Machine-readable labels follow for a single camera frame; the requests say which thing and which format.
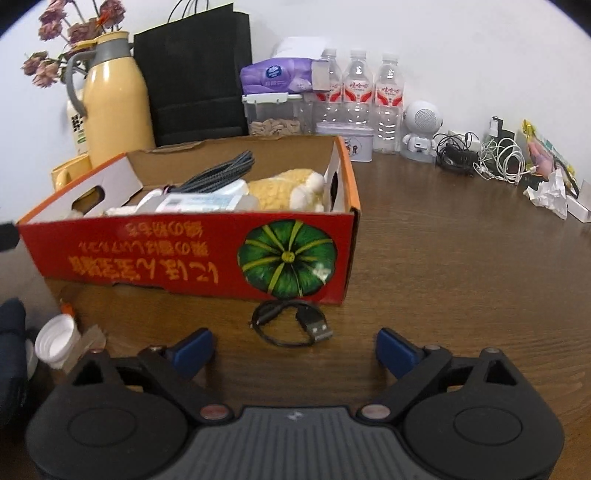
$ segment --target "wood grain tabletop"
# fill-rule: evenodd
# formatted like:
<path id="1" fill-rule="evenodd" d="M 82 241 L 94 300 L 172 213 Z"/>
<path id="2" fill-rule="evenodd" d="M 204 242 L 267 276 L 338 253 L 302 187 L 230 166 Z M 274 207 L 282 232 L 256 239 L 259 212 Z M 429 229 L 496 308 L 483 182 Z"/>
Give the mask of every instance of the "wood grain tabletop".
<path id="1" fill-rule="evenodd" d="M 248 326 L 254 302 L 48 284 L 74 305 L 83 327 L 97 323 L 108 333 L 113 356 L 211 329 L 217 356 L 196 381 L 235 409 L 359 407 L 392 382 L 374 356 L 374 337 L 384 326 L 456 355 L 499 347 L 564 426 L 566 445 L 551 478 L 589 480 L 591 225 L 536 208 L 508 184 L 400 157 L 376 155 L 355 164 L 355 174 L 362 218 L 349 290 L 342 306 L 323 307 L 335 335 L 313 348 L 264 343 Z M 291 315 L 267 331 L 299 339 Z M 34 478 L 22 446 L 12 447 L 2 478 Z"/>

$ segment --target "green pumpkin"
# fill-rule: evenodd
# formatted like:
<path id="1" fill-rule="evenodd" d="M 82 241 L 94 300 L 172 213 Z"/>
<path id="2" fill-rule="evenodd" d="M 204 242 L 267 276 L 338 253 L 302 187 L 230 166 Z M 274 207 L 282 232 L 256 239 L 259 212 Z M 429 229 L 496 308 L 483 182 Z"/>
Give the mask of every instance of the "green pumpkin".
<path id="1" fill-rule="evenodd" d="M 335 263 L 332 238 L 299 220 L 255 228 L 238 250 L 247 282 L 278 299 L 313 295 L 332 278 Z"/>

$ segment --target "yellow thermos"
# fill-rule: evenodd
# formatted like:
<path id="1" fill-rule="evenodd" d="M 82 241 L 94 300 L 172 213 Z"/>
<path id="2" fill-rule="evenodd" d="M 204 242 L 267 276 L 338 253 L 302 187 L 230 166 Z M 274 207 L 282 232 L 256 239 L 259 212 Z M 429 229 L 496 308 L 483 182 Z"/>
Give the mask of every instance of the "yellow thermos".
<path id="1" fill-rule="evenodd" d="M 76 44 L 93 50 L 74 54 L 66 69 L 66 88 L 74 108 L 84 117 L 92 167 L 133 150 L 155 148 L 148 89 L 131 56 L 129 33 L 106 33 Z M 82 100 L 72 75 L 81 61 L 90 62 Z"/>

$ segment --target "gray ribbed panel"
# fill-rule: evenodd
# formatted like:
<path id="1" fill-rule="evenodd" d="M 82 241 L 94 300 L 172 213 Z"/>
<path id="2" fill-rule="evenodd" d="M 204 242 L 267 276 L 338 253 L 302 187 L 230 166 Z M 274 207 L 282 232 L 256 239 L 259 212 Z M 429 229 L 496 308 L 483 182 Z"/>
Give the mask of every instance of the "gray ribbed panel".
<path id="1" fill-rule="evenodd" d="M 394 433 L 357 423 L 345 408 L 244 409 L 198 432 L 153 480 L 437 480 L 412 463 Z"/>

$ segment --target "plush toy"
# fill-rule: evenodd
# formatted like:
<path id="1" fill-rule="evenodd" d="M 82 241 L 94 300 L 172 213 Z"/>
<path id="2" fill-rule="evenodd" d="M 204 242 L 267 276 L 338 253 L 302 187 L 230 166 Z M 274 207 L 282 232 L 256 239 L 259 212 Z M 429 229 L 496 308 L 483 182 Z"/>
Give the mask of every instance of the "plush toy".
<path id="1" fill-rule="evenodd" d="M 248 193 L 258 199 L 261 210 L 324 211 L 324 177 L 308 168 L 250 181 Z"/>

